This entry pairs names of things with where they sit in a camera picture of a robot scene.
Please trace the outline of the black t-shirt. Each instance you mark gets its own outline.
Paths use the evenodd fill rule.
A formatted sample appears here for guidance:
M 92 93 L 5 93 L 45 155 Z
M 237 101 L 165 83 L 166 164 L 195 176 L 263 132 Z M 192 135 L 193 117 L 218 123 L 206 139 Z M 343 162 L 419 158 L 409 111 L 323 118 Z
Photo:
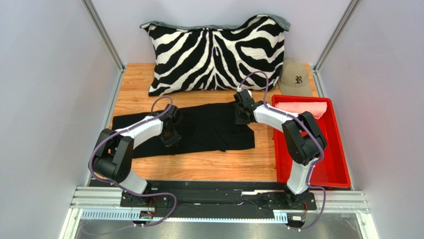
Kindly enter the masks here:
M 254 131 L 235 123 L 233 102 L 179 108 L 181 120 L 175 131 L 181 139 L 166 147 L 159 136 L 137 146 L 133 158 L 176 155 L 205 151 L 247 150 L 255 147 Z

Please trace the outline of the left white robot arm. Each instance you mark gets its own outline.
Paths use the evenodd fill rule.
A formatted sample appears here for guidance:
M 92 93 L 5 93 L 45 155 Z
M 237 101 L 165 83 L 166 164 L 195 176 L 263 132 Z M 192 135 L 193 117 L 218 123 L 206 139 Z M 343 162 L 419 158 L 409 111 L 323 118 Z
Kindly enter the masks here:
M 181 119 L 181 111 L 168 105 L 164 111 L 152 112 L 123 129 L 102 130 L 89 160 L 90 172 L 101 176 L 101 181 L 133 195 L 142 195 L 148 182 L 131 169 L 134 149 L 154 137 L 159 137 L 167 148 L 175 147 L 182 138 L 175 129 Z

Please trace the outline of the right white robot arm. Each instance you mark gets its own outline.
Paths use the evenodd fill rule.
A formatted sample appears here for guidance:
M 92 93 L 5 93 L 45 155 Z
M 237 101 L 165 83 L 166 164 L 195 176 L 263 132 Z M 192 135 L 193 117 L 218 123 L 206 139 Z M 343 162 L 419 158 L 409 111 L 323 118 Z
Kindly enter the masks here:
M 323 159 L 327 141 L 310 112 L 301 114 L 280 110 L 261 101 L 255 102 L 249 90 L 237 88 L 235 123 L 266 124 L 283 133 L 293 163 L 285 188 L 285 201 L 291 207 L 306 198 L 314 166 Z

